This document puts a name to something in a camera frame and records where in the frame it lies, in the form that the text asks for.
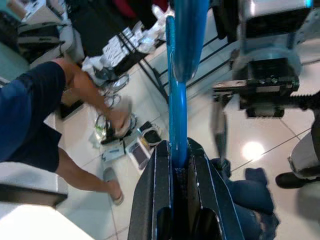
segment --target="white box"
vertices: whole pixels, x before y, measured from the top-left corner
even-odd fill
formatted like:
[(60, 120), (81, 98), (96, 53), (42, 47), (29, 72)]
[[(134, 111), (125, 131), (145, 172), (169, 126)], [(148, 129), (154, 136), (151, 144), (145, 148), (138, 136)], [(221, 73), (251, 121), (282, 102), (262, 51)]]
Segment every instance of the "white box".
[(26, 7), (26, 15), (22, 19), (23, 23), (40, 24), (40, 23), (63, 23), (63, 17), (59, 17), (48, 6), (46, 0), (37, 0), (29, 3)]

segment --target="blue metal pole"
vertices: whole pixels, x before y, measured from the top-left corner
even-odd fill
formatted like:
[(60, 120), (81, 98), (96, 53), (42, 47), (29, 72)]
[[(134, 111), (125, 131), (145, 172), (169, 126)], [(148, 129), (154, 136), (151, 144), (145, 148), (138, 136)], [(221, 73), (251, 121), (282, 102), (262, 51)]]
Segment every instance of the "blue metal pole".
[(176, 0), (175, 19), (166, 20), (169, 135), (174, 168), (188, 164), (186, 82), (198, 69), (209, 0)]

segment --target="person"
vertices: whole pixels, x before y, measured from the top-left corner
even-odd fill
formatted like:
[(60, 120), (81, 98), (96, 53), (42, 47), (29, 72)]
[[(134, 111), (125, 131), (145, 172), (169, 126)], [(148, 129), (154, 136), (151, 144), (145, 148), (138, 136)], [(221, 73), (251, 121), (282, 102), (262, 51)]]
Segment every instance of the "person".
[(0, 162), (18, 162), (56, 173), (77, 189), (110, 194), (119, 205), (124, 195), (114, 171), (105, 171), (101, 180), (81, 169), (58, 147), (61, 134), (44, 123), (59, 105), (66, 86), (103, 113), (118, 137), (127, 133), (131, 101), (108, 108), (88, 75), (77, 65), (58, 58), (0, 88)]

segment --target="clothing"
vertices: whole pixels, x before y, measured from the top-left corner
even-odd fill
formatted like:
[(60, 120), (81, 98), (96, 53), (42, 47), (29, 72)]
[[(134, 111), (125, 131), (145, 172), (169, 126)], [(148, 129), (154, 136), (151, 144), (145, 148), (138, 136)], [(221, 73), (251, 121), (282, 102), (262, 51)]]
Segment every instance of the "clothing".
[[(212, 159), (217, 166), (220, 159)], [(274, 203), (268, 190), (268, 179), (262, 168), (246, 168), (245, 180), (231, 181), (231, 164), (225, 161), (219, 171), (230, 195), (245, 240), (273, 240), (279, 220), (274, 214)]]
[[(47, 126), (44, 120), (61, 101), (66, 85), (65, 72), (57, 63), (46, 62), (22, 74), (16, 81), (25, 86), (31, 103), (28, 113), (31, 118), (22, 143), (5, 160), (55, 172), (59, 165), (58, 143), (61, 134)], [(15, 121), (20, 114), (10, 113), (10, 117)]]
[(0, 88), (0, 162), (24, 141), (31, 119), (29, 90), (16, 79)]
[(142, 23), (146, 23), (147, 26), (155, 20), (153, 26), (157, 21), (151, 10), (152, 4), (157, 5), (164, 12), (168, 9), (167, 0), (113, 0), (113, 3), (124, 16), (128, 18), (138, 16)]

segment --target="white tile floor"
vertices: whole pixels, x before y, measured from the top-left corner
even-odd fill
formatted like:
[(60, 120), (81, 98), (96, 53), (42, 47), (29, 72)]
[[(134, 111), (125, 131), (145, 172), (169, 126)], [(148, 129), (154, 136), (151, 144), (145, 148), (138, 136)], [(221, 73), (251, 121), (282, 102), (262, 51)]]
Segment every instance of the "white tile floor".
[[(214, 19), (209, 14), (205, 40), (215, 36)], [(213, 42), (207, 46), (202, 57), (224, 44)], [(228, 58), (234, 46), (202, 63), (196, 77)], [(167, 67), (165, 46), (156, 54), (148, 57), (150, 64), (163, 71)], [(299, 94), (312, 94), (320, 89), (320, 64), (306, 66), (301, 74)], [(121, 95), (133, 98), (133, 112), (139, 117), (139, 124), (151, 121), (160, 126), (164, 139), (168, 139), (168, 109), (165, 100), (148, 80), (139, 66), (130, 71), (130, 82)], [(211, 86), (213, 83), (231, 78), (227, 67), (211, 74), (188, 90), (188, 136), (204, 147), (209, 158), (217, 157), (212, 136), (209, 131), (211, 112)], [(288, 110), (283, 119), (246, 119), (243, 111), (238, 111), (238, 99), (235, 97), (226, 107), (228, 119), (227, 158), (232, 163), (234, 180), (242, 178), (244, 168), (263, 167), (269, 177), (270, 189), (281, 224), (277, 230), (277, 240), (320, 239), (319, 184), (313, 184), (299, 190), (283, 190), (276, 186), (275, 176), (290, 170), (287, 157), (308, 132), (313, 122), (311, 112), (301, 113)], [(77, 114), (63, 124), (63, 139), (66, 151), (83, 169), (101, 177), (100, 155), (103, 148), (94, 149), (88, 142), (93, 131), (94, 114), (91, 108), (84, 106)], [(261, 148), (261, 159), (245, 154), (250, 146)], [(111, 163), (115, 169), (125, 200), (121, 206), (112, 204), (106, 194), (80, 191), (69, 187), (69, 197), (58, 211), (79, 226), (96, 240), (125, 240), (128, 236), (131, 207), (135, 185), (139, 175), (128, 157), (122, 157)]]

